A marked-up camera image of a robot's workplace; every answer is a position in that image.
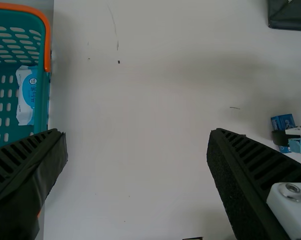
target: white table surface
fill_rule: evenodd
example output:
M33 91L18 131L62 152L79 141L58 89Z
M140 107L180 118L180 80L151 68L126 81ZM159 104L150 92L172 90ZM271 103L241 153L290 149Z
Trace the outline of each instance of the white table surface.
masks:
M264 0L55 0L53 36L69 157L44 239L234 240L209 134L275 147L270 117L301 125L301 32L268 28Z

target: black object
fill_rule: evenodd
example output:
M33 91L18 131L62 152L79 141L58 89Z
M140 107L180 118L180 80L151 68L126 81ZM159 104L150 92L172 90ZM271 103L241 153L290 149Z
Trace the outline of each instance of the black object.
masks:
M36 238L37 216L67 160L57 129L0 148L0 240Z
M237 240L289 240L266 204L273 184L301 183L301 164L246 136L210 133L207 163Z
M301 31L301 0L268 0L268 26Z
M277 146L289 147L289 139L299 139L300 135L288 135L285 131L274 130L271 132L271 139Z

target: wet wipes package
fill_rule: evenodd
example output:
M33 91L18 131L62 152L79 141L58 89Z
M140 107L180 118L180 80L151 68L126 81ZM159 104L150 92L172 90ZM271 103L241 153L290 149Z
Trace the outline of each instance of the wet wipes package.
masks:
M21 66L16 71L18 105L16 118L19 126L34 125L37 66Z

